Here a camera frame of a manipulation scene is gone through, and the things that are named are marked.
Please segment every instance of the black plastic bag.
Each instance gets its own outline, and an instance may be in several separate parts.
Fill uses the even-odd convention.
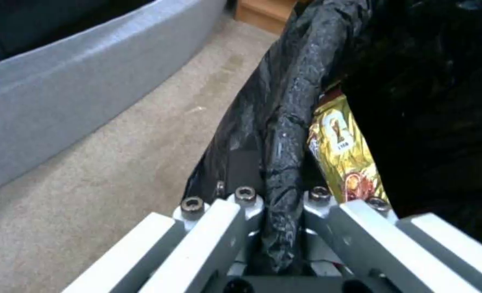
[[[308,126],[334,78],[399,216],[434,212],[482,241],[482,0],[298,4],[184,196],[212,202],[256,187],[267,206],[258,273],[297,273],[300,195],[322,183]]]
[[[300,170],[322,78],[333,71],[370,15],[366,0],[297,4],[281,38],[236,96],[187,182],[185,197],[212,202],[221,196],[215,193],[218,181],[226,182],[228,195],[243,183],[228,178],[262,179],[260,186],[252,185],[265,198],[262,251],[269,256],[263,265],[269,271],[286,269],[299,252],[295,244],[304,190]],[[256,167],[244,168],[245,173],[253,170],[251,174],[235,170],[246,161],[236,159],[239,156],[253,158]]]

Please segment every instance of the wooden step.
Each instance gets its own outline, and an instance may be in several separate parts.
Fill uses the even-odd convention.
[[[235,19],[280,35],[296,0],[238,0]]]

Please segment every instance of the gold foil wrapper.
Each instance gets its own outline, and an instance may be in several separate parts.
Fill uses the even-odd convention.
[[[322,100],[328,102],[314,112],[308,147],[317,158],[332,194],[339,203],[370,197],[389,202],[346,96],[336,85]]]

